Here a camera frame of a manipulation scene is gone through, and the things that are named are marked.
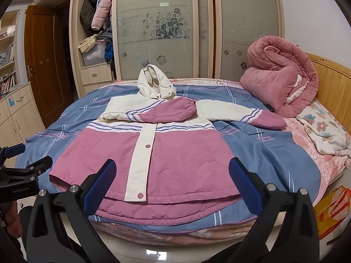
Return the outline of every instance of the jacket collar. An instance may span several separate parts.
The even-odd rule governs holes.
[[[164,73],[155,65],[140,71],[138,94],[151,99],[166,99],[177,95],[177,91]]]

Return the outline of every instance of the pink puffer jacket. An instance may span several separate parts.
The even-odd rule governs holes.
[[[91,28],[100,30],[112,6],[112,0],[101,0],[95,12]]]

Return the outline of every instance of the glass panel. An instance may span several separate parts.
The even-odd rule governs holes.
[[[278,36],[276,0],[222,1],[221,78],[239,81],[247,68],[247,49],[266,35]]]
[[[208,1],[199,2],[199,77],[207,78],[208,71]]]
[[[192,0],[117,0],[122,79],[137,79],[147,64],[169,78],[193,77],[192,32]]]

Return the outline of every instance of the rolled pink quilt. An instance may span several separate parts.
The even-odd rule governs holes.
[[[305,52],[277,36],[265,36],[247,50],[241,85],[282,117],[296,117],[318,91],[317,72]]]

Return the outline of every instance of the human hand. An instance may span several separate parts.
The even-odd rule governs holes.
[[[22,225],[18,216],[16,201],[11,202],[10,208],[5,213],[5,220],[8,224],[8,233],[13,237],[20,238],[22,236]]]

